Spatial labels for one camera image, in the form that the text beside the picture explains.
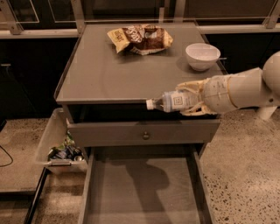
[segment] floor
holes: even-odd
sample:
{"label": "floor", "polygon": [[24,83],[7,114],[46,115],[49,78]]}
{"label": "floor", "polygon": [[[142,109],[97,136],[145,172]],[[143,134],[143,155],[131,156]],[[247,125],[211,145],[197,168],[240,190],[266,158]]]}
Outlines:
{"label": "floor", "polygon": [[[48,119],[10,120],[0,145],[13,157],[0,167],[0,192],[34,191],[35,155]],[[200,159],[217,223],[280,224],[280,109],[268,120],[253,109],[225,114]],[[0,165],[11,160],[0,150]],[[77,223],[85,173],[48,176],[33,223]],[[3,224],[24,223],[30,201],[0,199]]]}

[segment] drawer bottom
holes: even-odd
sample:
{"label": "drawer bottom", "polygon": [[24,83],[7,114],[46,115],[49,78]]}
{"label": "drawer bottom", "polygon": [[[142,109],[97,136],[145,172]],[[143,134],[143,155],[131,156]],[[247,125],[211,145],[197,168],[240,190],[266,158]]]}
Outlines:
{"label": "drawer bottom", "polygon": [[175,154],[172,146],[166,153],[164,146],[144,147],[142,154],[130,148],[95,152],[80,223],[204,223],[193,190],[192,161],[184,148],[174,147]]}

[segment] black cable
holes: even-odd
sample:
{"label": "black cable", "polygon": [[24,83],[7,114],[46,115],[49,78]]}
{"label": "black cable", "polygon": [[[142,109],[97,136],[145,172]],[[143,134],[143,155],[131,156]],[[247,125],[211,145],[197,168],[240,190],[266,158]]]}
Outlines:
{"label": "black cable", "polygon": [[11,165],[12,162],[14,161],[12,156],[0,145],[0,148],[8,155],[8,157],[10,158],[10,163],[9,164],[0,164],[0,167],[5,167],[8,165]]}

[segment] bottle cap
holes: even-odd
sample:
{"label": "bottle cap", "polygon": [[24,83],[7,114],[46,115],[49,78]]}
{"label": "bottle cap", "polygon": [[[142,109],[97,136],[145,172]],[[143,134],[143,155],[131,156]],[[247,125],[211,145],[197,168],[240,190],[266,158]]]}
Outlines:
{"label": "bottle cap", "polygon": [[146,105],[147,105],[147,109],[154,109],[154,108],[155,108],[152,99],[147,100],[147,101],[146,101]]}

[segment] gray tabletop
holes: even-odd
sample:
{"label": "gray tabletop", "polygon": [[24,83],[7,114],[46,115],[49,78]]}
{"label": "gray tabletop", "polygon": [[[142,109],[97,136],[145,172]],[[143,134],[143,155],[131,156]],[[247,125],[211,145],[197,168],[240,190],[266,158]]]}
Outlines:
{"label": "gray tabletop", "polygon": [[145,56],[116,53],[107,32],[128,24],[88,24],[59,90],[61,104],[139,103],[159,97],[184,81],[222,74],[218,65],[192,70],[185,49],[204,42],[193,23],[161,24],[173,37],[169,49]]}

